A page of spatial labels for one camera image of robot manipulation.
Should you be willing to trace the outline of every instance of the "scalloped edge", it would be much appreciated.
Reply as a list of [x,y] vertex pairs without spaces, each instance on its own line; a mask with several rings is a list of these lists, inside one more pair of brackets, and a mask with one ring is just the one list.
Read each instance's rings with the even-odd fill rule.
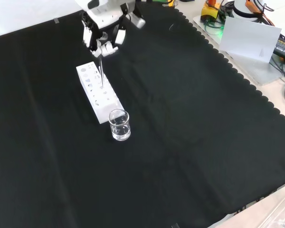
[[251,82],[250,82],[248,79],[246,79],[246,78],[244,77],[244,75],[242,75],[241,73],[239,73],[238,70],[237,70],[236,68],[234,68],[233,65],[229,62],[229,59],[226,58],[224,54],[220,53],[219,50],[217,50],[216,48],[214,48],[213,45],[209,43],[209,40],[208,40],[200,31],[198,31],[198,29],[193,25],[193,23],[191,23],[191,22],[189,21],[189,19],[187,19],[187,17],[186,17],[182,12],[180,12],[179,9],[176,9],[175,7],[169,7],[169,8],[172,8],[172,10],[175,11],[181,18],[185,19],[185,21],[206,41],[207,45],[208,45],[211,49],[214,50],[214,52],[218,55],[218,57],[221,58],[221,59],[223,59],[223,61],[226,62],[227,67],[229,67],[230,70],[235,71],[236,77],[238,77],[239,80],[243,80],[243,81],[245,82],[244,84],[245,84],[245,86],[247,87],[248,90],[255,90],[255,92],[257,93],[257,95],[260,96],[260,98],[261,98],[262,100],[265,99],[265,100],[267,101],[267,102],[266,102],[267,106],[270,106],[270,108],[272,108],[273,111],[278,114],[277,116],[278,116],[280,119],[283,119],[283,120],[285,121],[285,116],[284,116],[283,114],[281,114],[281,111],[280,111],[278,108],[275,107],[274,103],[270,102],[269,99],[268,99],[268,97],[266,97],[266,96],[263,95],[262,91],[257,90],[257,88],[256,88],[253,84],[251,84]]

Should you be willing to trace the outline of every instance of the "clear plastic container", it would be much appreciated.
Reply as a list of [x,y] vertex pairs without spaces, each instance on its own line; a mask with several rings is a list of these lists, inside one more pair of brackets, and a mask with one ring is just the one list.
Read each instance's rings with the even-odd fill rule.
[[285,228],[285,198],[258,228]]

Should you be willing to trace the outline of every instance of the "white robot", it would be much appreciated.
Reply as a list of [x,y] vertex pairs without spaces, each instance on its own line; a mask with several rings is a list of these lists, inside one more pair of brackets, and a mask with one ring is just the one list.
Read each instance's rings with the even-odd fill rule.
[[145,25],[135,0],[75,0],[84,10],[84,43],[95,57],[101,58],[118,50],[125,38],[126,18],[137,28]]

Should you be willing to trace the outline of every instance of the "white surface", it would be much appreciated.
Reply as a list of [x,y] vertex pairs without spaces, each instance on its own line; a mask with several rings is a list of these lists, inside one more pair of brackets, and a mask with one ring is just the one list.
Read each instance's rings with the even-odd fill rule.
[[219,49],[268,63],[281,30],[269,25],[227,17]]
[[285,187],[240,212],[217,228],[257,228],[285,198]]
[[100,124],[108,121],[109,114],[114,109],[124,109],[105,75],[102,88],[101,76],[94,62],[78,66],[76,69]]
[[275,26],[282,28],[282,34],[285,35],[285,1],[282,1],[282,7],[278,7],[274,12],[266,12],[266,16],[274,23]]
[[79,10],[74,0],[0,0],[0,35]]
[[[200,15],[204,2],[205,1],[203,0],[195,0],[192,2],[179,1],[179,4],[178,6],[176,6],[176,8],[179,9],[180,12],[184,14],[184,16],[186,16],[189,22],[193,23],[193,26],[196,27],[197,30],[200,31],[202,35],[206,37],[207,40],[209,40],[209,43],[213,45],[214,48],[218,49],[219,47],[218,44],[193,21],[193,17]],[[282,20],[285,21],[285,13],[280,13],[280,12],[283,12],[283,9],[284,8],[282,7],[281,11],[277,11],[277,13],[279,13],[281,17],[281,22]],[[280,27],[282,29],[284,28],[283,23],[281,23]],[[224,51],[220,51],[220,53],[222,53],[229,60],[229,63],[231,63],[233,67],[237,69],[238,72],[244,76],[244,78],[248,79],[251,82],[251,84],[255,85],[256,89],[261,91],[263,95],[266,96],[268,100],[274,104],[275,108],[279,109],[281,114],[285,116],[285,98],[284,98],[285,80],[284,79],[282,78],[278,79],[264,86],[257,85],[255,82],[251,81],[249,75],[245,71],[243,71],[241,67],[239,67],[239,65],[230,57],[229,54],[227,54]]]

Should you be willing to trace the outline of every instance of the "yellow device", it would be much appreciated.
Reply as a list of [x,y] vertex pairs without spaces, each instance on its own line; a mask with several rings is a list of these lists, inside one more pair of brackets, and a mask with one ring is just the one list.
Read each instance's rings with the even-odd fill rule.
[[[214,7],[219,9],[220,3],[216,3]],[[201,10],[200,21],[208,20],[209,22],[215,22],[218,17],[218,12],[219,12],[215,8],[209,7],[208,4],[205,3]]]

